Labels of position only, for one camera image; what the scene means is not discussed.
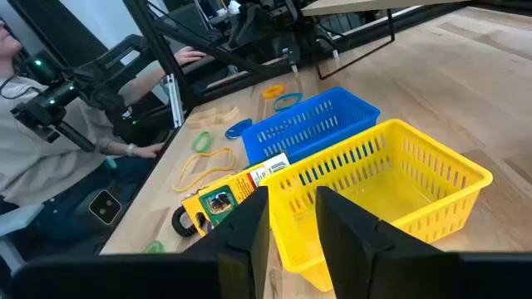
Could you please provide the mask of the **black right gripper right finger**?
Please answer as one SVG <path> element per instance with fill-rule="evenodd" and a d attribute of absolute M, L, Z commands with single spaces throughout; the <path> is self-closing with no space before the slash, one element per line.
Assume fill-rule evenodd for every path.
<path fill-rule="evenodd" d="M 403 232 L 329 187 L 318 235 L 337 299 L 456 299 L 460 259 Z"/>

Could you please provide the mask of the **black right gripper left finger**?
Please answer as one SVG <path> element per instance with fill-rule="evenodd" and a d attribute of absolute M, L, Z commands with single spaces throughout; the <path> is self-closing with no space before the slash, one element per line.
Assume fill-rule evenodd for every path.
<path fill-rule="evenodd" d="M 268 246 L 268 189 L 259 187 L 185 251 L 185 292 L 192 299 L 263 299 Z"/>

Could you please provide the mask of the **blue rubber band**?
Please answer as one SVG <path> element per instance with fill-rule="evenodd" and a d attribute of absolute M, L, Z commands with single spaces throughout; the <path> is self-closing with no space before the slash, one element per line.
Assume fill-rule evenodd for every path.
<path fill-rule="evenodd" d="M 273 110 L 276 112 L 288 110 L 297 105 L 302 98 L 302 93 L 288 93 L 282 95 L 273 102 Z"/>

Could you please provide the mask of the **Crayola crayon box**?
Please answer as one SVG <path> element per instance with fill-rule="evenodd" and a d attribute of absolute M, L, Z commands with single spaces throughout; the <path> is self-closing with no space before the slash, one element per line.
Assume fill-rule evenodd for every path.
<path fill-rule="evenodd" d="M 207 218 L 203 227 L 200 227 L 193 219 L 193 223 L 198 228 L 197 233 L 204 236 L 222 223 L 234 209 L 252 194 L 263 178 L 289 165 L 286 152 L 275 154 L 273 157 L 238 173 L 228 174 L 215 180 L 211 185 L 183 199 L 181 206 L 185 207 L 190 216 L 194 217 L 197 213 L 202 213 Z M 190 225 L 190 219 L 187 216 L 184 216 L 183 224 L 185 226 Z"/>

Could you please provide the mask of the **black coil keychain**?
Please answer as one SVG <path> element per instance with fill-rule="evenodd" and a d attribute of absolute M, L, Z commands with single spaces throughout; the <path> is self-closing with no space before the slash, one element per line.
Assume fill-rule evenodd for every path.
<path fill-rule="evenodd" d="M 185 226 L 183 224 L 184 216 L 187 216 L 190 219 L 189 226 Z M 171 226 L 178 235 L 183 238 L 189 238 L 198 232 L 198 228 L 193 223 L 193 219 L 199 224 L 200 227 L 203 227 L 207 222 L 207 218 L 202 213 L 197 213 L 193 217 L 186 212 L 184 206 L 180 206 L 172 214 Z"/>

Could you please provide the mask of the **thin yellow rubber band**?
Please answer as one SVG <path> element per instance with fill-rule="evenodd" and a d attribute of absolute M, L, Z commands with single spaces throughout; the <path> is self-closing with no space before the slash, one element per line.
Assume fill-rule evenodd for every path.
<path fill-rule="evenodd" d="M 201 174 L 199 174 L 198 176 L 196 176 L 194 179 L 192 179 L 186 186 L 183 186 L 183 187 L 179 186 L 179 183 L 182 181 L 182 179 L 185 176 L 185 171 L 186 171 L 187 167 L 190 164 L 192 164 L 195 160 L 200 159 L 200 158 L 210 158 L 210 157 L 216 156 L 217 154 L 222 154 L 222 153 L 226 153 L 231 158 L 231 162 L 230 162 L 229 166 L 214 167 L 214 168 L 211 168 L 211 169 L 207 169 L 207 170 L 203 171 Z M 224 171 L 234 170 L 235 166 L 236 166 L 236 162 L 237 162 L 237 157 L 236 157 L 236 155 L 234 154 L 233 150 L 230 147 L 223 147 L 223 148 L 217 149 L 216 151 L 210 152 L 210 153 L 196 153 L 196 154 L 193 154 L 185 162 L 184 166 L 182 167 L 182 169 L 181 169 L 181 171 L 179 173 L 178 180 L 171 185 L 172 190 L 175 193 L 177 193 L 177 194 L 183 193 L 183 192 L 191 189 L 192 187 L 194 187 L 198 182 L 200 182 L 202 179 L 206 178 L 209 174 L 212 174 L 212 173 L 215 173 L 215 172 L 224 172 Z"/>

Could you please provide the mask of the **green rubber band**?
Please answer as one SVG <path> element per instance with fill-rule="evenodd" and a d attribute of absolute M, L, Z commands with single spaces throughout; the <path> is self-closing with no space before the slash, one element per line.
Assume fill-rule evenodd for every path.
<path fill-rule="evenodd" d="M 193 141 L 192 148 L 196 153 L 206 153 L 211 146 L 212 137 L 210 132 L 201 132 Z"/>

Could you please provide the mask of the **blue plastic basket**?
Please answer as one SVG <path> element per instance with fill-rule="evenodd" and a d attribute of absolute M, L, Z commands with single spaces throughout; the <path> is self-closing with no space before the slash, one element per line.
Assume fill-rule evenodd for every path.
<path fill-rule="evenodd" d="M 293 164 L 377 123 L 378 108 L 334 87 L 250 126 L 242 133 L 251 165 L 285 153 Z"/>

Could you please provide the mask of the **yellow plastic basket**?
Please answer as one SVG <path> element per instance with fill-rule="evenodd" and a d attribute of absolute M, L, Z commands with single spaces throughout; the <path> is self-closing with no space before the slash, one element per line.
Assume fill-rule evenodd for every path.
<path fill-rule="evenodd" d="M 399 119 L 347 138 L 261 180 L 283 267 L 321 292 L 333 284 L 318 239 L 315 199 L 329 187 L 432 243 L 465 225 L 490 171 Z"/>

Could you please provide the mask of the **person's hand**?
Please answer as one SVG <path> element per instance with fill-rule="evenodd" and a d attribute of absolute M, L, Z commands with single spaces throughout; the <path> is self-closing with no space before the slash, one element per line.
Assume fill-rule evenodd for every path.
<path fill-rule="evenodd" d="M 202 51 L 196 51 L 193 47 L 182 47 L 175 54 L 174 58 L 180 66 L 185 66 L 189 63 L 199 61 L 207 56 Z"/>
<path fill-rule="evenodd" d="M 163 148 L 162 143 L 149 145 L 145 147 L 134 146 L 131 149 L 131 155 L 135 157 L 144 158 L 144 159 L 153 159 L 161 152 L 162 148 Z"/>

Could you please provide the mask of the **person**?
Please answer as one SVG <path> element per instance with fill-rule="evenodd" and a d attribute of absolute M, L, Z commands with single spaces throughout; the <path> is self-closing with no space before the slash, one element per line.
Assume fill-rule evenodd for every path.
<path fill-rule="evenodd" d="M 76 99 L 66 106 L 66 121 L 96 148 L 86 152 L 65 137 L 48 143 L 21 124 L 12 109 L 46 86 L 16 74 L 13 58 L 21 43 L 0 21 L 0 213 L 40 204 L 42 211 L 21 235 L 20 247 L 32 254 L 94 254 L 112 232 L 91 228 L 80 214 L 82 201 L 111 188 L 120 203 L 132 200 L 135 188 L 155 158 L 131 155 L 134 144 L 112 134 L 104 112 Z M 106 156 L 117 168 L 106 166 Z"/>

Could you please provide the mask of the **blue coil keychain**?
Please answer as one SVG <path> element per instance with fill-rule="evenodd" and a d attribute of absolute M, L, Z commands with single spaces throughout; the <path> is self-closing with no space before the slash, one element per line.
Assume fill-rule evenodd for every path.
<path fill-rule="evenodd" d="M 250 118 L 241 120 L 240 122 L 228 128 L 225 131 L 224 135 L 228 140 L 238 139 L 242 135 L 243 131 L 252 125 L 253 125 L 253 121 Z"/>

